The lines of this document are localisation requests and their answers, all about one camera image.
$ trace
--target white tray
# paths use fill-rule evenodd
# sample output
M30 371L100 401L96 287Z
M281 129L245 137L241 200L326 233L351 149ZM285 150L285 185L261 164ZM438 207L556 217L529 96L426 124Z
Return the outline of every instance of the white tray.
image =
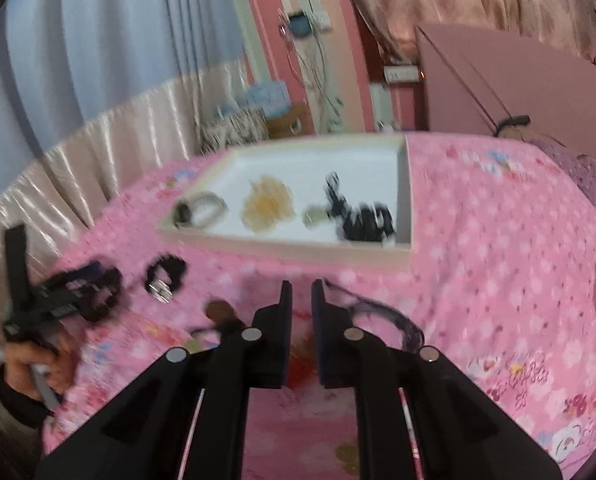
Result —
M325 179L331 172L340 178L340 193L349 204L388 206L396 227L391 244L349 242L340 229L326 222L313 230L302 223L305 209L326 206ZM264 233L249 231L240 219L251 182L269 175L292 192L296 216ZM158 229L169 240L200 248L271 255L303 261L350 266L401 269L408 266L412 243L411 179L405 137L347 134L299 140L272 140L235 148L187 190L188 200L213 192L227 204L228 213L215 225L200 230L177 228L173 210Z

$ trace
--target pink tablecloth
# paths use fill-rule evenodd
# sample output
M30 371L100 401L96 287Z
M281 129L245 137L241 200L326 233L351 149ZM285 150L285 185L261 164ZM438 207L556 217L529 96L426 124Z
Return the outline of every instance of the pink tablecloth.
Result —
M101 254L121 269L126 305L86 331L76 385L44 431L62 442L169 346L204 326L203 303L225 298L244 320L294 284L294 331L310 326L310 285L327 277L411 316L438 346L560 463L570 478L596 446L596 211L538 149L483 137L408 136L414 256L407 271L305 265L163 243L156 222L213 163L155 171L115 199L63 267ZM172 252L184 288L162 305L141 288L146 266ZM332 296L333 301L345 298ZM394 346L382 324L367 327ZM296 391L254 391L245 479L346 478L358 472L354 399L315 378Z

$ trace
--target wall outlet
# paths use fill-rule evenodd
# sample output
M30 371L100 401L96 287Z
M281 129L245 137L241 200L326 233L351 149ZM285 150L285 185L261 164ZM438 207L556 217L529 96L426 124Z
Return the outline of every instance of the wall outlet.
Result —
M386 66L384 78L387 83L417 83L420 72L416 65Z
M319 32L329 32L332 29L331 18L326 10L314 12L312 16L313 26Z

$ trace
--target silver screw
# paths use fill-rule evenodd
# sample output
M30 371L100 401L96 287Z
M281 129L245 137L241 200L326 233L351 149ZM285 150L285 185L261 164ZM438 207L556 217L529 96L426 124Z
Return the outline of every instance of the silver screw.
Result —
M262 332L258 328L246 328L240 335L245 341L258 341L262 337Z
M180 363L187 359L187 350L184 348L172 348L167 352L166 357L170 363Z
M349 341L360 341L364 337L364 332L355 326L347 328L344 333L345 339Z
M440 352L433 346L423 346L418 352L420 358L429 363L434 363L440 358Z

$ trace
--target striped wallpaper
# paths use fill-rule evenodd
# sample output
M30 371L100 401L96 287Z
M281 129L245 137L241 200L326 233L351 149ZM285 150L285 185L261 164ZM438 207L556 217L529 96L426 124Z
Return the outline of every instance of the striped wallpaper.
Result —
M311 79L300 69L296 54L293 50L288 51L280 36L279 11L290 14L304 10L310 14L313 7L314 12L329 14L332 30L322 34L327 59L326 93L340 114L340 124L332 126L331 131L373 132L377 121L395 123L403 129L414 127L412 89L369 83L350 0L235 0L235 5L245 35L248 73L252 82L284 80L293 102L308 103L314 118L310 127L314 130L326 129L320 121L324 100L317 91L311 90ZM318 52L313 40L310 41L303 58ZM292 67L300 77L294 75Z

